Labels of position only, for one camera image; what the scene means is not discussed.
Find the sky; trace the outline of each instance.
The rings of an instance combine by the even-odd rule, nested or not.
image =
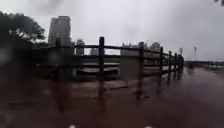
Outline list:
[[[183,48],[185,59],[224,61],[224,7],[213,0],[0,0],[0,10],[24,13],[48,36],[52,17],[71,18],[71,38],[86,44],[147,45],[165,52]]]

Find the tree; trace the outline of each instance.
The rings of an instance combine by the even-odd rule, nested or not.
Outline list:
[[[0,39],[11,36],[33,43],[45,38],[44,29],[32,18],[20,13],[0,12]]]
[[[215,2],[221,2],[221,5],[224,6],[224,0],[214,0]]]

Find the tall building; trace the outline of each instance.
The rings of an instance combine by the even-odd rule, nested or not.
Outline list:
[[[82,39],[78,39],[77,42],[76,42],[76,45],[77,46],[84,46],[85,45],[85,42],[82,40]],[[84,47],[77,47],[76,48],[76,55],[84,55],[85,51],[84,51]]]
[[[50,46],[54,46],[56,39],[61,40],[61,45],[71,45],[71,26],[70,18],[68,16],[59,16],[58,18],[52,18],[49,30],[48,43]]]

